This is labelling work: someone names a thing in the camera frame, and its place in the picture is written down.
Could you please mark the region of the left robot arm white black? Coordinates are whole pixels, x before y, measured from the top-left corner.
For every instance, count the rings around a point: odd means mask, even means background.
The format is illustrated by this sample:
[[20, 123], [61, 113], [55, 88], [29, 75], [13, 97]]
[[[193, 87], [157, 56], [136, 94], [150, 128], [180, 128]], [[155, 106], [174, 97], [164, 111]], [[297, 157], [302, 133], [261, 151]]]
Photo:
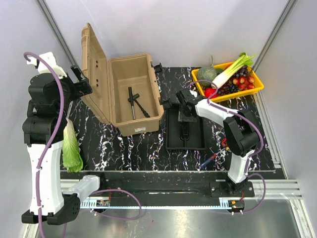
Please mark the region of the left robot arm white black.
[[70, 102], [91, 94], [92, 87], [77, 66], [71, 67], [78, 78], [74, 83], [52, 52], [39, 56], [25, 52], [24, 57], [38, 75], [30, 80], [31, 99], [22, 125], [31, 162], [32, 200], [21, 219], [25, 224], [63, 225], [77, 218], [81, 202], [89, 195], [102, 196], [107, 191], [107, 183], [96, 175], [84, 176], [71, 188], [61, 190], [59, 164], [66, 153], [62, 149], [66, 112]]

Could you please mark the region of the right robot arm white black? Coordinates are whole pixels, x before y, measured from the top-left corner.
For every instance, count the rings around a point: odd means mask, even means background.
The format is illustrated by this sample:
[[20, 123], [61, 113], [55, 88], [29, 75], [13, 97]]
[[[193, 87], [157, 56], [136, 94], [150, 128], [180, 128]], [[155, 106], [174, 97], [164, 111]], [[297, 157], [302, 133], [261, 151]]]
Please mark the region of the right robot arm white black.
[[214, 103], [210, 98], [196, 97], [189, 89], [179, 91], [176, 96], [180, 102], [179, 121], [192, 122], [200, 117], [224, 128], [227, 147], [231, 151], [231, 163], [226, 182], [221, 188], [229, 195], [237, 196], [248, 181], [250, 159], [264, 146], [263, 136], [255, 125], [252, 112], [230, 109]]

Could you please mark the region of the black rubber mallet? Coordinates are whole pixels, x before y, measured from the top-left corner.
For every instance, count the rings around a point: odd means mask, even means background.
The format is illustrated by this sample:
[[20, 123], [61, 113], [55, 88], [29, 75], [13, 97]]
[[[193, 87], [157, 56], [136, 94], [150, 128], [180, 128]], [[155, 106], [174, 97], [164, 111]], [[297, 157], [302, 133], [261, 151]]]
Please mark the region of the black rubber mallet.
[[138, 107], [140, 108], [140, 110], [142, 111], [143, 115], [146, 117], [146, 118], [150, 118], [150, 115], [146, 112], [146, 110], [141, 106], [141, 104], [138, 102], [138, 98], [140, 97], [140, 95], [137, 93], [137, 94], [134, 94], [133, 95], [133, 100], [134, 102], [138, 105]]

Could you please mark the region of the claw hammer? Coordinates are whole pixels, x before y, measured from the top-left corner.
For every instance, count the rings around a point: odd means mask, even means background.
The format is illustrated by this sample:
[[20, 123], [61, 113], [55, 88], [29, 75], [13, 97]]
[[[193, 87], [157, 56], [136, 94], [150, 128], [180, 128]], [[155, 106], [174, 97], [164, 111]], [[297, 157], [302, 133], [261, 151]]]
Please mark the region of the claw hammer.
[[134, 109], [134, 97], [133, 97], [132, 87], [128, 87], [128, 92], [129, 92], [129, 102], [132, 109], [132, 117], [133, 117], [133, 120], [135, 120], [136, 116], [135, 116], [135, 109]]

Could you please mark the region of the blue red screwdriver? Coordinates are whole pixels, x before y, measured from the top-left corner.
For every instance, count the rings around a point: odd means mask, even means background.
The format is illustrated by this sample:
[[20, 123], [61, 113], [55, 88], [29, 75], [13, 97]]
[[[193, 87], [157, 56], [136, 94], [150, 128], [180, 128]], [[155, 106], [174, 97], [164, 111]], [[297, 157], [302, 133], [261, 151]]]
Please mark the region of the blue red screwdriver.
[[202, 169], [202, 168], [206, 167], [212, 160], [214, 160], [221, 152], [223, 152], [225, 150], [226, 150], [226, 148], [223, 148], [220, 151], [218, 151], [217, 153], [213, 154], [210, 158], [208, 158], [202, 164], [200, 164], [200, 168]]

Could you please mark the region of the tan plastic tool box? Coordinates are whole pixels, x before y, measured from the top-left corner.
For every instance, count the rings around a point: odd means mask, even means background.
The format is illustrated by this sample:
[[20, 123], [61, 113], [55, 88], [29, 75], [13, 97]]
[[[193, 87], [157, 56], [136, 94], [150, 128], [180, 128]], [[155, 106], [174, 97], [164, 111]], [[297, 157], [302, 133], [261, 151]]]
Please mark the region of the tan plastic tool box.
[[[82, 30], [81, 46], [82, 72], [93, 90], [82, 101], [96, 118], [118, 128], [123, 136], [158, 131], [164, 110], [156, 73], [162, 66], [153, 66], [149, 54], [107, 59], [90, 23]], [[140, 95], [137, 100], [150, 118], [134, 102], [133, 120], [128, 87], [133, 95]]]

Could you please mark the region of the black tool box tray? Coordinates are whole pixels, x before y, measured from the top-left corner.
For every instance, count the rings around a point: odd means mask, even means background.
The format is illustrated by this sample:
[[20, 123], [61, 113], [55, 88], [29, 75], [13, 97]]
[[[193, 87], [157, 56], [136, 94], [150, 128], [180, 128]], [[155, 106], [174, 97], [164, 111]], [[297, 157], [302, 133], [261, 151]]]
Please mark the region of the black tool box tray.
[[172, 103], [166, 112], [165, 147], [167, 150], [206, 150], [204, 121], [178, 121], [179, 104]]

